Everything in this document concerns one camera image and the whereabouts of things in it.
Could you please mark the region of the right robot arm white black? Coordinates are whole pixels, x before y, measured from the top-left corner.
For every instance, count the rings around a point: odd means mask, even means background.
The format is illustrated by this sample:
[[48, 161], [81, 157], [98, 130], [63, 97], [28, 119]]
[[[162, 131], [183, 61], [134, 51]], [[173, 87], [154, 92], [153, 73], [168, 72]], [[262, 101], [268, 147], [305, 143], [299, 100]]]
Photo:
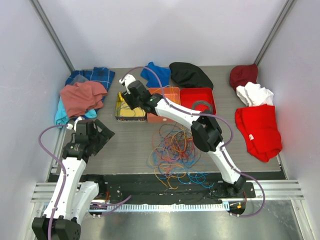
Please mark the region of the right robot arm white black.
[[121, 96], [132, 110], [139, 107], [146, 113], [169, 118], [191, 131], [194, 145], [207, 153], [218, 167], [226, 193], [233, 198], [243, 193], [246, 178], [227, 152], [216, 115], [183, 107], [159, 93], [151, 94], [135, 78], [121, 79], [119, 83], [125, 87]]

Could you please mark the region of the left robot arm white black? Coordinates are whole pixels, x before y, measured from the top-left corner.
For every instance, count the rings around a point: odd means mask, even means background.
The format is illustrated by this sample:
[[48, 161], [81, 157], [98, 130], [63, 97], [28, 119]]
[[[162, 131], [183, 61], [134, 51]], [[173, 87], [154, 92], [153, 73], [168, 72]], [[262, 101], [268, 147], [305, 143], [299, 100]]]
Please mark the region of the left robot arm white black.
[[78, 240], [81, 222], [94, 199], [102, 199], [107, 186], [101, 175], [86, 175], [80, 182], [89, 158], [114, 136], [99, 119], [79, 117], [66, 128], [73, 130], [71, 140], [62, 149], [61, 171], [53, 195], [41, 217], [31, 228], [38, 240]]

